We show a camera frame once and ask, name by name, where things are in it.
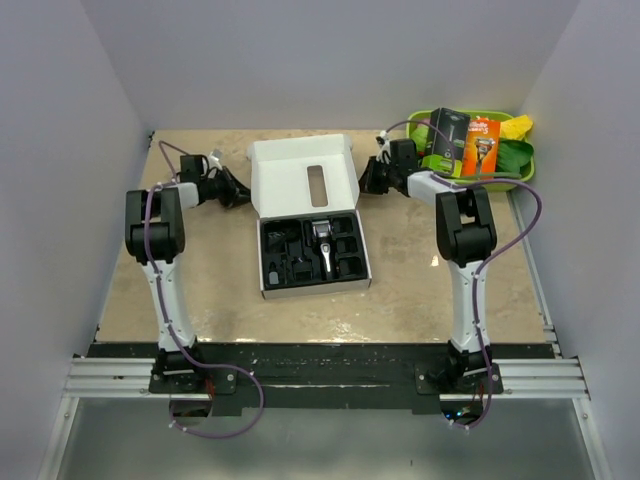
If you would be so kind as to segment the silver black hair clipper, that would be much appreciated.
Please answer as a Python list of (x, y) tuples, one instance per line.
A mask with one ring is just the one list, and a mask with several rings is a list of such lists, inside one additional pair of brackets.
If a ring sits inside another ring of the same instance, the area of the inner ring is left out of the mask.
[(326, 274), (326, 278), (331, 280), (334, 275), (334, 268), (331, 260), (331, 224), (328, 220), (313, 221), (312, 231), (314, 241), (318, 246), (320, 256), (322, 258), (322, 264)]

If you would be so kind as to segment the white clipper kit box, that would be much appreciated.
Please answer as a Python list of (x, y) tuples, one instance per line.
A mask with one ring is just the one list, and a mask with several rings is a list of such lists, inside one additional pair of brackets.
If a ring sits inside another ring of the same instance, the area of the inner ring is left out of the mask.
[[(256, 141), (248, 149), (260, 289), (288, 298), (367, 289), (372, 272), (357, 210), (359, 187), (346, 134)], [(331, 224), (334, 275), (326, 278), (312, 222)], [(269, 283), (277, 271), (280, 283)]]

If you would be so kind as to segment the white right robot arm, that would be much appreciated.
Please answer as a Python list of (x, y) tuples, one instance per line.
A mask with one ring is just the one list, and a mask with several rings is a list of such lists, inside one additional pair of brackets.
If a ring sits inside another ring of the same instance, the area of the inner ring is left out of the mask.
[(435, 236), (448, 264), (453, 294), (453, 328), (447, 356), (430, 381), (442, 389), (469, 392), (491, 373), (492, 354), (486, 327), (486, 266), (497, 245), (488, 192), (463, 187), (418, 166), (411, 139), (376, 137), (379, 151), (369, 158), (359, 179), (363, 193), (383, 195), (394, 189), (435, 209)]

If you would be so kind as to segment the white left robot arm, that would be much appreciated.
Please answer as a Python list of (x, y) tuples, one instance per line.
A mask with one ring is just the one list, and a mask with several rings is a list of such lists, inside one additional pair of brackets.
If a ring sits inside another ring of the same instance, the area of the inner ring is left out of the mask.
[(125, 194), (124, 239), (150, 287), (158, 325), (158, 354), (150, 388), (171, 393), (203, 391), (212, 397), (235, 389), (229, 367), (207, 369), (188, 315), (181, 260), (186, 247), (183, 212), (207, 201), (227, 208), (248, 203), (250, 189), (221, 163), (221, 152), (180, 157), (180, 171), (169, 183)]

